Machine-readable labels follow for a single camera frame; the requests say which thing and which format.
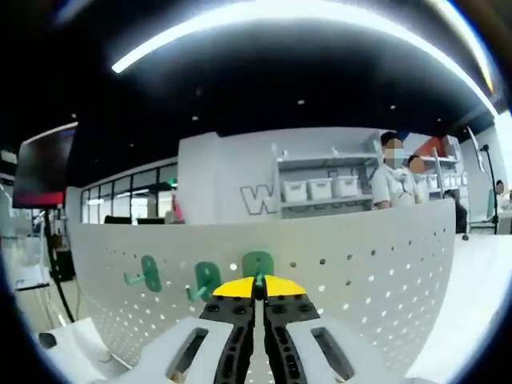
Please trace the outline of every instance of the white storage box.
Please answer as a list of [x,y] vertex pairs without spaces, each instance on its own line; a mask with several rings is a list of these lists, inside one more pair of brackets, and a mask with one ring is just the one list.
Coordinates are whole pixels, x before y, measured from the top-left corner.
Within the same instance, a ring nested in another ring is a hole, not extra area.
[[451,179],[451,186],[456,187],[456,186],[461,185],[461,178],[457,174],[451,174],[450,179]]
[[285,202],[304,202],[307,200],[306,182],[282,182]]
[[443,181],[442,181],[442,185],[445,187],[445,188],[449,188],[451,187],[451,175],[449,174],[445,174],[443,175]]
[[330,178],[317,178],[307,182],[311,200],[327,200],[333,198],[333,187]]
[[427,181],[428,181],[429,188],[431,190],[436,190],[437,188],[439,188],[438,176],[436,174],[429,174]]
[[338,176],[334,180],[334,196],[337,198],[349,198],[359,195],[357,176]]

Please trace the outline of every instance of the pole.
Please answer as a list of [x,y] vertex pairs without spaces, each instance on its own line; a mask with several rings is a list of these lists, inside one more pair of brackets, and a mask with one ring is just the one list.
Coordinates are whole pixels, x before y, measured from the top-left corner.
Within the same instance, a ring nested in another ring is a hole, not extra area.
[[55,264],[54,259],[54,248],[51,241],[51,229],[50,229],[50,211],[45,210],[45,236],[46,236],[46,246],[48,247],[48,259],[50,260],[50,268],[53,271],[52,277],[54,279],[54,283],[57,287],[58,295],[61,298],[62,305],[64,306],[64,310],[66,311],[67,317],[71,322],[74,322],[73,314],[71,313],[70,306],[67,304],[66,296],[64,296],[64,292],[62,291],[61,282],[58,279],[58,271],[57,265]]
[[490,155],[489,155],[489,146],[485,144],[482,148],[480,148],[481,152],[485,152],[487,154],[487,161],[489,162],[489,169],[490,169],[490,178],[493,183],[493,195],[494,195],[494,216],[492,219],[492,223],[494,224],[494,234],[498,234],[498,195],[496,194],[496,181],[494,180],[494,170],[493,170],[493,164],[490,161]]

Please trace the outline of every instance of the desk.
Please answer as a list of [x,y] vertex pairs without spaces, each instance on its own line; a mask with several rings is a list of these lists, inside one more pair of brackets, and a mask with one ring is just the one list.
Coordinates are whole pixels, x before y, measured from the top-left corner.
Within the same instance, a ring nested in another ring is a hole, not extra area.
[[497,234],[512,234],[512,209],[498,212],[498,217]]

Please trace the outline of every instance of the white shirt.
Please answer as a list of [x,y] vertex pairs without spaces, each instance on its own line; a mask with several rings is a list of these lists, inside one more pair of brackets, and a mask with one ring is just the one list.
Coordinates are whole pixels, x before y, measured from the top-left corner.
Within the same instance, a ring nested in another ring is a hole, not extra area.
[[419,196],[416,182],[404,166],[394,170],[386,164],[381,165],[375,171],[371,189],[374,204],[391,202],[392,207],[412,206]]

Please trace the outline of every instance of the ceiling light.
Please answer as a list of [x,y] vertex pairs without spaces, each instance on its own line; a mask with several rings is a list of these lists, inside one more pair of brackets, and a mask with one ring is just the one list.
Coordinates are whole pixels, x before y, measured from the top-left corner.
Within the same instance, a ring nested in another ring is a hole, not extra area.
[[436,58],[447,69],[456,74],[482,100],[493,116],[498,112],[474,80],[451,58],[438,48],[411,33],[408,29],[378,16],[371,10],[325,1],[297,2],[296,0],[273,0],[272,2],[240,2],[192,18],[187,22],[164,30],[144,42],[112,65],[118,74],[157,48],[178,40],[188,34],[208,30],[213,27],[233,25],[259,20],[319,19],[344,22],[389,34],[408,42]]
[[442,18],[445,19],[446,23],[470,48],[470,51],[476,59],[478,66],[480,67],[480,71],[486,80],[487,86],[491,92],[494,92],[487,55],[482,48],[482,44],[478,41],[478,37],[473,31],[473,28],[457,8],[450,2],[440,2],[439,0],[427,0],[427,2],[436,9],[437,12],[439,12]]

